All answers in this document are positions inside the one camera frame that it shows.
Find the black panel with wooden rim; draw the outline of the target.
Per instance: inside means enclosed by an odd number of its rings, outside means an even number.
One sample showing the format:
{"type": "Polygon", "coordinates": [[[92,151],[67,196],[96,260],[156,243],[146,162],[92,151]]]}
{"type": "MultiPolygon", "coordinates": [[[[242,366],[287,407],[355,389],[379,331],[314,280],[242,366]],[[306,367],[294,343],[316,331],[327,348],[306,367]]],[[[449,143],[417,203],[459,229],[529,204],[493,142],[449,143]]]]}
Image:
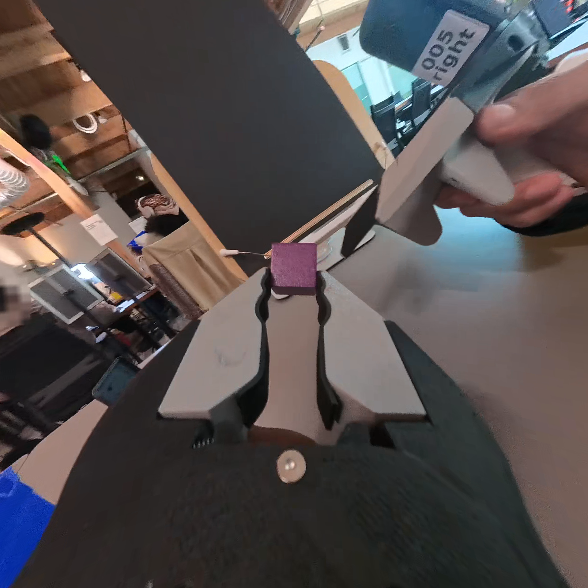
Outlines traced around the black panel with wooden rim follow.
{"type": "Polygon", "coordinates": [[[340,99],[263,1],[36,1],[245,275],[306,224],[359,202],[383,169],[340,99]]]}

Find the white paper notice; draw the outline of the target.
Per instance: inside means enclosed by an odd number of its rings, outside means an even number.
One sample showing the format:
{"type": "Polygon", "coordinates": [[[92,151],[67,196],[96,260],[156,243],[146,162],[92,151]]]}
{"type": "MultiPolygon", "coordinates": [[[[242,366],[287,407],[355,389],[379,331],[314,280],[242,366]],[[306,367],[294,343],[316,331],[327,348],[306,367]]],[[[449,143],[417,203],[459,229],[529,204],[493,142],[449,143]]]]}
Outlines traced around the white paper notice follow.
{"type": "Polygon", "coordinates": [[[108,246],[109,243],[118,239],[114,230],[99,214],[94,214],[82,220],[80,225],[100,246],[108,246]]]}

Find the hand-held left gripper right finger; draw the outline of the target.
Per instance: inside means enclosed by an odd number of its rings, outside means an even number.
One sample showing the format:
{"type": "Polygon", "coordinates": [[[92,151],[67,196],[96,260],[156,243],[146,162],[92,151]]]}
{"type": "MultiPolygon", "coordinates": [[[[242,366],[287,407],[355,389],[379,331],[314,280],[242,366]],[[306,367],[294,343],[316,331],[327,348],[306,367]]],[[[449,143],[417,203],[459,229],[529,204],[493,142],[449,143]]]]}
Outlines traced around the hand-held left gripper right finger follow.
{"type": "Polygon", "coordinates": [[[317,405],[326,430],[422,421],[426,409],[385,320],[318,272],[317,405]]]}

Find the blue plastic bin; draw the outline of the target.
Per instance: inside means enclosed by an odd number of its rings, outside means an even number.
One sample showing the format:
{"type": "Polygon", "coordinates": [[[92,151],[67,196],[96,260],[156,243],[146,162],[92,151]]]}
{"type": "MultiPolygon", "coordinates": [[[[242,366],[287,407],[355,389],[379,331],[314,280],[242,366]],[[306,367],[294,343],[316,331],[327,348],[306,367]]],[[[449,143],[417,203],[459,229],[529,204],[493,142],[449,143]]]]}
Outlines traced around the blue plastic bin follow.
{"type": "Polygon", "coordinates": [[[1,472],[1,587],[10,587],[36,549],[55,505],[21,482],[9,467],[1,472]]]}

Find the purple cube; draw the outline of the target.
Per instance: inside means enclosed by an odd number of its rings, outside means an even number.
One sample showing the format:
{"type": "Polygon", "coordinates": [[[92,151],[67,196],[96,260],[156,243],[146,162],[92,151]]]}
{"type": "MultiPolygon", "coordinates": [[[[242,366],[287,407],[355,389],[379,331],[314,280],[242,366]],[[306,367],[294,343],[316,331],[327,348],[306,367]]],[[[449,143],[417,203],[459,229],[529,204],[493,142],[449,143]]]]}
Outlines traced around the purple cube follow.
{"type": "Polygon", "coordinates": [[[317,288],[317,245],[315,243],[273,243],[270,274],[276,296],[312,296],[317,288]]]}

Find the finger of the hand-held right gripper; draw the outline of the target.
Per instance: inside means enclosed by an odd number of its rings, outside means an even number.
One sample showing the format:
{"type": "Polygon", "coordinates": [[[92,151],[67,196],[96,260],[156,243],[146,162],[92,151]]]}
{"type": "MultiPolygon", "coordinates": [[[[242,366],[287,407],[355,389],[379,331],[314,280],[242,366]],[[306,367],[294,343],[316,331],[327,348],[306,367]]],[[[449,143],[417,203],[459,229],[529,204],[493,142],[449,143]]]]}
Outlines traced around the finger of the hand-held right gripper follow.
{"type": "Polygon", "coordinates": [[[443,183],[439,164],[473,119],[459,98],[446,99],[434,111],[350,218],[341,248],[344,258],[376,224],[421,246],[438,241],[442,226],[434,203],[443,183]]]}

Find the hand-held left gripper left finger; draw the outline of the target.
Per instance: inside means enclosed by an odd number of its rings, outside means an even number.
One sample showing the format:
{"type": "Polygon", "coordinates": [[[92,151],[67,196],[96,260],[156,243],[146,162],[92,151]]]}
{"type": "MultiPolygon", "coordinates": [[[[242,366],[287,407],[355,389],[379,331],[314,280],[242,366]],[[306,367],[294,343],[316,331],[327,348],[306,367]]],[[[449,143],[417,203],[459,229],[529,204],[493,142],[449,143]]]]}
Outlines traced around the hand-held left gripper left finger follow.
{"type": "Polygon", "coordinates": [[[269,395],[270,270],[257,271],[198,323],[158,413],[250,428],[269,395]]]}

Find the person's right hand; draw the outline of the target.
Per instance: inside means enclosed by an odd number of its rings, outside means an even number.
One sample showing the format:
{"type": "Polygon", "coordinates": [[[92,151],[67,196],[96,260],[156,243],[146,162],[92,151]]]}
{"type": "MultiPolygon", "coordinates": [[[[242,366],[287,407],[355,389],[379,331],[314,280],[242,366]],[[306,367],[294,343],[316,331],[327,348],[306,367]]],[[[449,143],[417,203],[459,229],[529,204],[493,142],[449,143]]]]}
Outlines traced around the person's right hand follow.
{"type": "Polygon", "coordinates": [[[516,185],[513,199],[492,206],[454,187],[444,187],[436,205],[458,209],[465,217],[491,218],[525,228],[554,216],[575,196],[563,183],[568,175],[587,189],[587,61],[553,73],[484,108],[476,119],[477,135],[490,146],[522,145],[557,172],[516,185]]]}

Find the grey display panel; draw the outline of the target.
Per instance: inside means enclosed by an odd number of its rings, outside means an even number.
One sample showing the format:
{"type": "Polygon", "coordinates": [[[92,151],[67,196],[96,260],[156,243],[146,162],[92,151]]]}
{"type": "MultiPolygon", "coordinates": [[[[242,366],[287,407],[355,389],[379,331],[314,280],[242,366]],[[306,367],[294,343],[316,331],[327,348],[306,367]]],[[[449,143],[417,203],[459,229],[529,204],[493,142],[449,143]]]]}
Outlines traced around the grey display panel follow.
{"type": "Polygon", "coordinates": [[[134,300],[155,287],[111,249],[97,254],[86,267],[125,300],[134,300]]]}
{"type": "Polygon", "coordinates": [[[83,317],[92,319],[94,308],[105,301],[98,290],[63,263],[37,268],[36,273],[28,283],[33,300],[66,325],[83,317]]]}

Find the black office chair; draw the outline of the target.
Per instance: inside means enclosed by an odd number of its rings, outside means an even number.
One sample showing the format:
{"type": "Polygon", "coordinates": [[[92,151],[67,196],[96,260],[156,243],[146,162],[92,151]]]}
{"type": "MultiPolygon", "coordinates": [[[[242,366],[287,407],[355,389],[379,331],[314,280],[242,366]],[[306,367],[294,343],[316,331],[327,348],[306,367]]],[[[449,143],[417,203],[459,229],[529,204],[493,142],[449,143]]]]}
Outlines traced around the black office chair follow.
{"type": "Polygon", "coordinates": [[[392,152],[400,148],[395,106],[394,95],[370,106],[371,119],[392,152]]]}
{"type": "Polygon", "coordinates": [[[422,78],[412,82],[412,95],[409,106],[410,130],[416,133],[429,115],[446,96],[446,88],[432,84],[422,78]]]}

